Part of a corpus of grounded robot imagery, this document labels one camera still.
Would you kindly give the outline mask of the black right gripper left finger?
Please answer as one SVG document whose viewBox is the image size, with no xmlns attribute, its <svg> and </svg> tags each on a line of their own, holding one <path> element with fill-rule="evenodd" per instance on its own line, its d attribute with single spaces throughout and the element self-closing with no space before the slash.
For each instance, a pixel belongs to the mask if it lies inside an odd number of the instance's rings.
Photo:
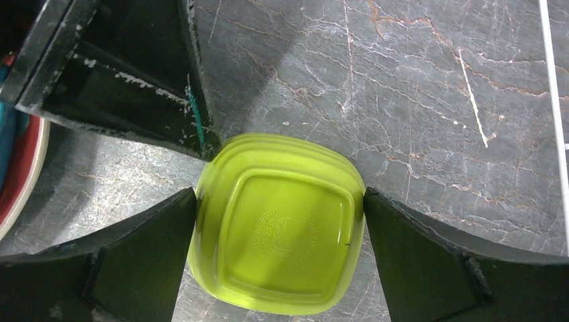
<svg viewBox="0 0 569 322">
<path fill-rule="evenodd" d="M 2 321 L 170 321 L 197 214 L 193 189 L 83 237 L 1 258 Z"/>
</svg>

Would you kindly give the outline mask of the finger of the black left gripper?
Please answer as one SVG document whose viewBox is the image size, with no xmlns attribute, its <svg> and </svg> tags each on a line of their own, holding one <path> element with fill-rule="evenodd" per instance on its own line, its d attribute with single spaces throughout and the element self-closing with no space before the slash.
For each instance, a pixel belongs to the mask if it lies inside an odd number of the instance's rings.
<svg viewBox="0 0 569 322">
<path fill-rule="evenodd" d="M 194 1 L 2 1 L 1 102 L 201 160 L 221 148 Z"/>
</svg>

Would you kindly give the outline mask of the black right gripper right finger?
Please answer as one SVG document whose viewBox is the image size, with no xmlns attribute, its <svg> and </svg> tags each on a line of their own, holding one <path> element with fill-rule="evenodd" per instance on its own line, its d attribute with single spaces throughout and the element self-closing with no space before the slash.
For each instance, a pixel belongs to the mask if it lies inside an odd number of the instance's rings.
<svg viewBox="0 0 569 322">
<path fill-rule="evenodd" d="M 567 321 L 568 259 L 466 233 L 369 188 L 364 212 L 392 321 Z"/>
</svg>

